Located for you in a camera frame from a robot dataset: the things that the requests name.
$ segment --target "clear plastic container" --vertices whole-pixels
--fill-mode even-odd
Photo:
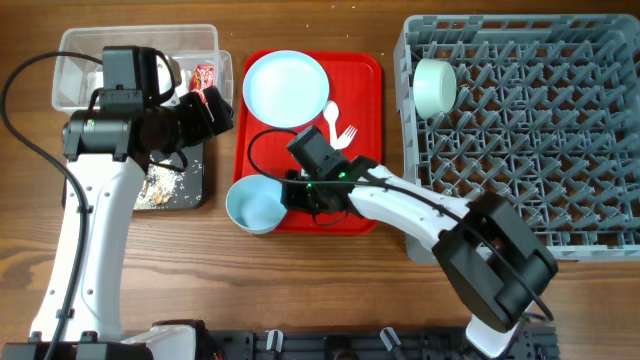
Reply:
[[[60,51],[74,51],[102,58],[102,48],[115,45],[148,46],[171,56],[183,70],[188,83],[196,65],[212,64],[215,85],[222,97],[231,103],[233,71],[231,57],[218,49],[218,32],[213,25],[149,25],[69,29],[62,36]],[[86,108],[93,88],[90,78],[102,66],[90,61],[59,57],[53,76],[51,104],[71,114]]]

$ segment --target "plastic dish rack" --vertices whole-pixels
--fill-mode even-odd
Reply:
[[[557,259],[640,260],[636,18],[417,15],[393,58],[406,180],[507,197]],[[458,81],[453,110],[426,120],[412,89],[423,58]],[[411,237],[407,251],[435,261]]]

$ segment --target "wooden table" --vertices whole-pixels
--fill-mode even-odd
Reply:
[[[392,50],[404,19],[433,13],[640,14],[622,1],[202,1],[96,6],[28,0],[0,8],[0,81],[25,59],[57,49],[68,28],[211,23],[233,57],[235,98],[242,68],[262,48],[362,51],[384,69],[385,163],[402,173]],[[33,66],[11,90],[11,120],[47,151],[62,153],[67,118],[51,108],[53,60]],[[361,237],[250,236],[226,215],[235,131],[209,146],[209,200],[198,210],[136,213],[122,274],[122,323],[204,319],[210,329],[293,330],[465,325],[469,312],[438,266],[406,256],[404,235],[379,225]],[[24,341],[49,281],[62,220],[62,177],[0,128],[0,343]],[[545,296],[566,359],[640,355],[640,264],[562,263]]]

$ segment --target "black cable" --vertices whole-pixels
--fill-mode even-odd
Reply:
[[[175,171],[178,173],[183,173],[187,170],[187,167],[189,166],[189,160],[187,159],[187,157],[184,155],[184,153],[182,152],[182,150],[178,150],[176,151],[176,154],[178,154],[178,157],[180,158],[180,161],[182,161],[182,167],[177,167],[175,165],[170,165],[170,164],[163,164],[157,161],[149,161],[149,164],[153,165],[153,166],[157,166],[157,167],[161,167],[167,170],[171,170],[171,171]]]
[[[344,212],[344,216],[341,217],[340,219],[332,220],[332,221],[329,221],[329,222],[326,222],[326,223],[319,223],[318,222],[318,220],[317,220],[318,214],[312,214],[312,217],[313,217],[313,223],[314,224],[316,224],[318,226],[321,226],[321,227],[327,227],[327,226],[335,225],[337,223],[340,223],[340,222],[343,222],[343,221],[347,220],[347,218],[349,217],[349,212],[345,211]]]
[[[60,171],[65,178],[69,180],[71,183],[71,187],[75,191],[78,197],[78,211],[80,213],[80,231],[78,233],[78,245],[76,247],[76,255],[73,259],[73,266],[71,268],[71,276],[69,277],[69,285],[67,286],[67,291],[64,295],[64,300],[62,302],[62,309],[60,311],[60,317],[58,319],[58,325],[56,326],[56,330],[53,333],[53,337],[51,338],[51,343],[49,344],[49,348],[47,349],[47,353],[44,357],[45,360],[51,360],[54,354],[54,350],[58,342],[60,342],[60,338],[62,337],[62,332],[67,324],[69,319],[69,312],[71,310],[71,302],[73,299],[73,295],[76,290],[76,286],[78,283],[78,276],[80,274],[80,266],[82,264],[83,253],[85,248],[85,243],[87,239],[87,223],[88,223],[88,206],[87,206],[87,198],[82,190],[82,185],[76,177],[64,166],[62,165],[56,158],[48,154],[46,151],[42,150],[40,147],[29,141],[26,137],[24,137],[18,130],[16,130],[13,125],[9,122],[9,118],[7,116],[7,92],[9,91],[9,86],[13,82],[13,80],[20,74],[22,70],[24,70],[27,66],[38,62],[43,59],[58,57],[58,56],[69,56],[76,57],[80,59],[85,59],[89,61],[93,61],[98,64],[102,64],[100,59],[96,59],[89,55],[68,52],[68,51],[54,51],[42,55],[35,56],[20,66],[18,66],[7,78],[7,82],[4,84],[4,88],[2,89],[2,95],[0,97],[0,115],[2,116],[2,121],[4,125],[9,129],[9,132],[13,134],[18,140],[20,140],[23,144],[25,144],[29,149],[35,151],[38,155],[42,156],[45,160],[50,162],[58,171]]]
[[[544,316],[542,316],[540,314],[529,312],[529,311],[525,311],[522,314],[522,319],[526,323],[531,323],[533,320],[538,320],[538,321],[541,321],[541,322],[548,322],[549,321],[546,317],[544,317]]]
[[[279,129],[279,128],[275,128],[275,129],[267,129],[264,131],[259,132],[258,134],[256,134],[253,139],[251,139],[251,141],[249,142],[249,146],[247,148],[247,159],[249,160],[249,163],[251,164],[251,166],[253,167],[253,169],[255,171],[257,171],[259,174],[264,175],[270,179],[279,181],[281,183],[286,183],[286,184],[295,184],[295,185],[308,185],[308,184],[312,184],[312,185],[328,185],[328,186],[376,186],[376,187],[380,187],[386,190],[393,190],[408,196],[411,196],[412,198],[419,200],[429,206],[431,206],[432,208],[434,208],[435,210],[437,210],[438,212],[440,212],[442,215],[445,215],[449,218],[451,218],[452,220],[456,221],[465,231],[467,231],[468,233],[470,233],[473,237],[477,238],[478,240],[480,240],[480,242],[482,242],[487,248],[489,248],[489,250],[491,250],[491,252],[493,253],[493,255],[507,268],[507,270],[509,270],[509,272],[511,272],[511,274],[513,275],[513,277],[516,279],[516,281],[525,289],[525,291],[527,293],[529,293],[529,296],[531,296],[533,298],[533,301],[540,307],[540,310],[542,310],[542,312],[544,313],[544,315],[547,317],[548,321],[553,321],[553,314],[551,313],[551,310],[549,310],[549,308],[547,307],[547,305],[544,303],[544,301],[542,301],[542,299],[540,299],[540,297],[535,293],[535,291],[533,291],[533,289],[529,286],[529,284],[527,284],[526,280],[522,277],[522,275],[520,275],[520,273],[511,265],[511,263],[509,263],[507,261],[507,259],[504,258],[504,256],[502,256],[502,254],[498,251],[498,249],[495,248],[495,246],[493,246],[493,244],[491,244],[490,241],[488,241],[482,234],[480,234],[476,229],[472,228],[471,226],[465,224],[462,220],[462,218],[460,218],[458,215],[454,214],[453,212],[449,211],[449,209],[447,209],[446,207],[439,205],[438,203],[435,203],[425,197],[422,197],[418,194],[415,194],[407,189],[401,188],[401,187],[397,187],[394,185],[389,185],[387,183],[384,182],[384,180],[380,179],[379,182],[364,182],[364,181],[343,181],[343,180],[337,180],[337,181],[317,181],[317,180],[310,180],[310,181],[304,181],[304,180],[291,180],[291,179],[285,179],[285,178],[280,178],[277,176],[273,176],[269,173],[267,173],[266,171],[260,169],[256,163],[253,161],[253,158],[251,156],[251,150],[253,148],[254,143],[256,142],[256,140],[258,140],[260,137],[272,133],[272,132],[284,132],[284,133],[289,133],[289,134],[294,134],[297,135],[298,133],[290,130],[290,129]]]
[[[91,93],[91,98],[89,99],[89,107],[87,108],[87,116],[85,117],[84,121],[89,120],[89,118],[91,117],[93,107],[96,106],[96,101],[98,101],[98,96],[100,96],[100,90],[102,90],[102,88],[97,88]]]

